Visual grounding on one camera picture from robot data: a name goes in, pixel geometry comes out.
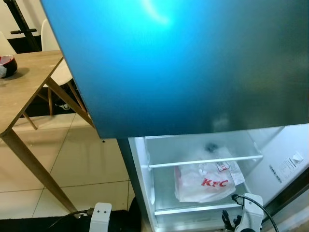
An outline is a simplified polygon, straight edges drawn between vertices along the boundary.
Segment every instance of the white plastic bag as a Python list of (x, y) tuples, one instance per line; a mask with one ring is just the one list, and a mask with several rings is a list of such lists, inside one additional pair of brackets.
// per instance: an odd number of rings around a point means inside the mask
[[(213, 153), (203, 159), (216, 159)], [(180, 202), (212, 202), (235, 192), (235, 183), (229, 169), (219, 171), (217, 163), (187, 164), (175, 167), (175, 195)]]

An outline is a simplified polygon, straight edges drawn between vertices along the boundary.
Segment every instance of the refrigerator shelf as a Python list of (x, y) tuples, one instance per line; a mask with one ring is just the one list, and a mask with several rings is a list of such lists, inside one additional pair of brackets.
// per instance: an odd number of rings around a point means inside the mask
[[(209, 145), (228, 152), (211, 153)], [(247, 130), (212, 134), (145, 137), (148, 167), (164, 168), (186, 164), (261, 159), (262, 152)]]
[[(239, 205), (232, 200), (231, 196), (207, 203), (179, 202), (175, 196), (174, 169), (170, 167), (153, 169), (153, 172), (155, 190), (154, 215), (156, 216), (239, 207)], [(246, 188), (245, 183), (243, 183), (236, 186), (236, 191), (234, 193), (242, 195), (246, 192), (250, 191)]]

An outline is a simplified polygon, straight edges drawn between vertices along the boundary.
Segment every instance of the refrigerator door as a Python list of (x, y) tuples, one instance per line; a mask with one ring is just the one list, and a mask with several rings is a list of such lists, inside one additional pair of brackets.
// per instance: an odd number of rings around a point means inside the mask
[(307, 123), (307, 0), (41, 0), (101, 138)]
[[(231, 222), (237, 215), (242, 215), (241, 206), (231, 199), (231, 194), (248, 192), (259, 195), (263, 205), (275, 214), (308, 188), (306, 181), (295, 184), (303, 173), (308, 173), (308, 141), (308, 124), (212, 134), (129, 138), (137, 175), (137, 182), (132, 181), (132, 185), (136, 190), (141, 189), (140, 194), (136, 191), (137, 197), (144, 203), (145, 216), (154, 232), (222, 229), (222, 210), (229, 213)], [(211, 152), (211, 156), (202, 156), (209, 154), (209, 144), (229, 152)], [(198, 167), (200, 173), (204, 164), (219, 162), (230, 165), (231, 175), (231, 164), (236, 162), (245, 182), (240, 181), (239, 175), (236, 179), (233, 177), (235, 191), (221, 199), (205, 202), (179, 200), (176, 192), (180, 181), (188, 186), (188, 190), (193, 185), (184, 183), (185, 172), (181, 173), (183, 176), (179, 181), (177, 168), (195, 165), (192, 167)], [(194, 175), (192, 182), (196, 178), (199, 178), (198, 174)], [(282, 197), (283, 192), (289, 192), (289, 196)]]

